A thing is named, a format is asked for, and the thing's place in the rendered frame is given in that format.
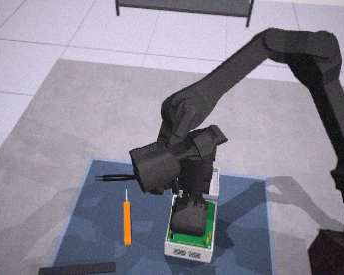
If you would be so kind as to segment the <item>blue work mat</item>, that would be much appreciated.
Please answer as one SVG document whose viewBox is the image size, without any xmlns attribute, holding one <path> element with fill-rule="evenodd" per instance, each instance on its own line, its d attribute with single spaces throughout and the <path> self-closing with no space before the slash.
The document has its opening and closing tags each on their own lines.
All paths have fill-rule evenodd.
<svg viewBox="0 0 344 275">
<path fill-rule="evenodd" d="M 268 177 L 219 173 L 210 263 L 164 255 L 175 194 L 143 193 L 131 161 L 90 157 L 48 267 L 115 262 L 115 272 L 83 275 L 277 275 Z M 125 244 L 124 202 L 131 244 Z"/>
</svg>

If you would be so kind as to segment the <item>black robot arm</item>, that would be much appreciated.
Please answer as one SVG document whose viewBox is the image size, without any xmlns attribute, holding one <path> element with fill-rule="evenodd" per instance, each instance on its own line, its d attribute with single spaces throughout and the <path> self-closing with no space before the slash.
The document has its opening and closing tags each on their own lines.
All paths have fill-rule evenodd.
<svg viewBox="0 0 344 275">
<path fill-rule="evenodd" d="M 256 67 L 270 59 L 289 66 L 311 93 L 323 126 L 338 157 L 330 175 L 344 203 L 344 90 L 339 76 L 342 57 L 337 38 L 327 31 L 268 28 L 203 79 L 168 96 L 161 104 L 157 141 L 129 151 L 133 173 L 143 193 L 179 195 L 177 176 L 208 173 L 214 149 L 228 138 L 218 125 L 200 126 L 218 100 Z"/>
</svg>

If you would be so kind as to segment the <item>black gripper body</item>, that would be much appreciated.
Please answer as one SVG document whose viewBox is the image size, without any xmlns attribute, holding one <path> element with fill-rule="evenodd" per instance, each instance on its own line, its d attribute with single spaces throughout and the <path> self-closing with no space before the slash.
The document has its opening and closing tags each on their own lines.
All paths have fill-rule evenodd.
<svg viewBox="0 0 344 275">
<path fill-rule="evenodd" d="M 209 194 L 211 177 L 212 168 L 200 176 L 180 171 L 177 178 L 179 190 L 183 191 L 183 205 L 177 204 L 172 207 L 169 223 L 171 232 L 197 237 L 205 235 L 208 211 L 205 210 L 206 200 L 202 196 Z"/>
</svg>

